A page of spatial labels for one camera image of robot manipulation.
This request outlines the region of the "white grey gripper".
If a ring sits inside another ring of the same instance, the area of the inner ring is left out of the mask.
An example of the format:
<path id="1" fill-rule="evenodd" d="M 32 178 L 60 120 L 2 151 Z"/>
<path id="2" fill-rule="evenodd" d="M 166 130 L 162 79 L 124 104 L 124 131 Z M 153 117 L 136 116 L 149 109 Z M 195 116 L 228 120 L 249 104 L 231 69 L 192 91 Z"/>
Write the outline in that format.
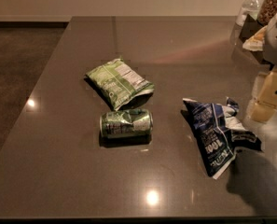
<path id="1" fill-rule="evenodd" d="M 263 58 L 277 65 L 277 13 L 269 21 L 264 38 Z M 250 118 L 257 122 L 267 122 L 277 112 L 277 72 L 259 72 L 252 89 L 254 104 Z"/>

